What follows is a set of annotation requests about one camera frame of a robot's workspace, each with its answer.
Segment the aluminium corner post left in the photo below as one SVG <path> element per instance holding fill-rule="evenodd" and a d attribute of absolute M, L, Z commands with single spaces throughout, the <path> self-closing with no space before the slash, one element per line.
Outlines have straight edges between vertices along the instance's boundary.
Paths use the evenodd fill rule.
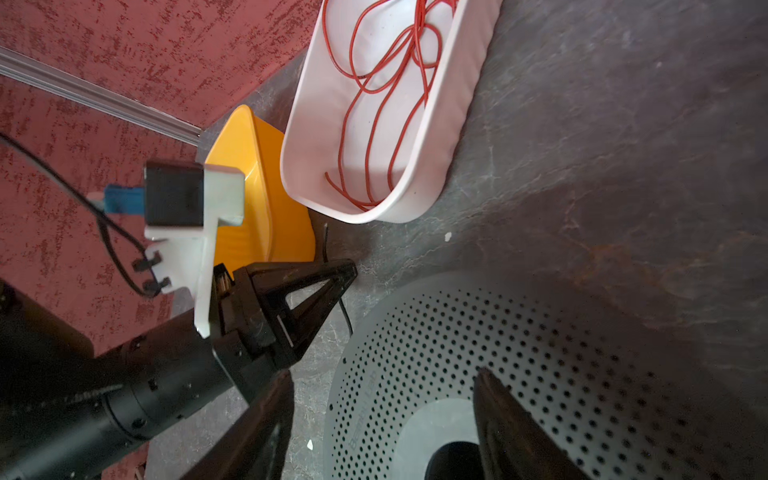
<path fill-rule="evenodd" d="M 202 133 L 170 114 L 5 47 L 1 48 L 1 75 L 189 145 L 196 146 Z"/>

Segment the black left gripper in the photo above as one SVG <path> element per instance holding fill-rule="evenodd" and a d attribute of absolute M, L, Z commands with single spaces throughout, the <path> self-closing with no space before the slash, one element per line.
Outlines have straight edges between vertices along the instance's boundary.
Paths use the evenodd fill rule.
<path fill-rule="evenodd" d="M 148 441 L 232 386 L 254 399 L 302 359 L 356 277 L 349 259 L 254 263 L 234 272 L 235 329 L 204 339 L 184 314 L 103 353 L 116 389 L 99 398 L 98 439 Z"/>

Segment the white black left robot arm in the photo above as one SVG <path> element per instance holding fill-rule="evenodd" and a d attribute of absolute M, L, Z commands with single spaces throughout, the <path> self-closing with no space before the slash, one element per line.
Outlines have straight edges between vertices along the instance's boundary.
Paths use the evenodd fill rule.
<path fill-rule="evenodd" d="M 246 411 L 191 479 L 278 479 L 295 411 L 290 368 L 353 283 L 349 259 L 214 270 L 201 334 L 187 311 L 102 354 L 1 288 L 1 475 L 93 479 L 230 388 Z"/>

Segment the grey perforated cable spool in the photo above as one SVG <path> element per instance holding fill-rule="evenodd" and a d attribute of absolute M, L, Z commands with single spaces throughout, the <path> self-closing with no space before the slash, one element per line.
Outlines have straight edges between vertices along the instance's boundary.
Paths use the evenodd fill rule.
<path fill-rule="evenodd" d="M 490 370 L 591 479 L 763 479 L 767 424 L 687 352 L 556 283 L 449 272 L 361 322 L 336 370 L 328 479 L 421 479 L 477 442 L 474 379 Z"/>

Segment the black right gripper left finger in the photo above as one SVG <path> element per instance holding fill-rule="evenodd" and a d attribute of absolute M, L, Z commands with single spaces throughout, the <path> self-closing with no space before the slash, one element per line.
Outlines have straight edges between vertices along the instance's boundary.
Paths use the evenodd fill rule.
<path fill-rule="evenodd" d="M 291 372 L 281 370 L 268 388 L 183 475 L 185 479 L 279 479 L 294 416 Z"/>

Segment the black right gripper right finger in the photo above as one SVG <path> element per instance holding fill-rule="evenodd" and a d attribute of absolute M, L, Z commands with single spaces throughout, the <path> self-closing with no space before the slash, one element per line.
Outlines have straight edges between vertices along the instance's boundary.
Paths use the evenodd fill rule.
<path fill-rule="evenodd" d="M 487 368 L 473 384 L 485 479 L 584 479 L 586 475 Z"/>

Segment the white plastic tray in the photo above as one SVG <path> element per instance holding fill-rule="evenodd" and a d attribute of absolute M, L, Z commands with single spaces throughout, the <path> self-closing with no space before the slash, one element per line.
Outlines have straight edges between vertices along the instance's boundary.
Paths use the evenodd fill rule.
<path fill-rule="evenodd" d="M 325 1 L 281 153 L 287 193 L 350 224 L 406 223 L 439 197 L 497 1 Z"/>

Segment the yellow plastic tray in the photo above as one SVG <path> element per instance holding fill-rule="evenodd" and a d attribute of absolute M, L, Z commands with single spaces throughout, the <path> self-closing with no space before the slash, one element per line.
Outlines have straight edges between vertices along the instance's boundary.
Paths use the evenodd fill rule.
<path fill-rule="evenodd" d="M 245 175 L 245 217 L 218 229 L 215 260 L 229 272 L 253 263 L 312 262 L 316 238 L 308 209 L 293 200 L 281 180 L 284 134 L 247 105 L 230 115 L 205 162 Z"/>

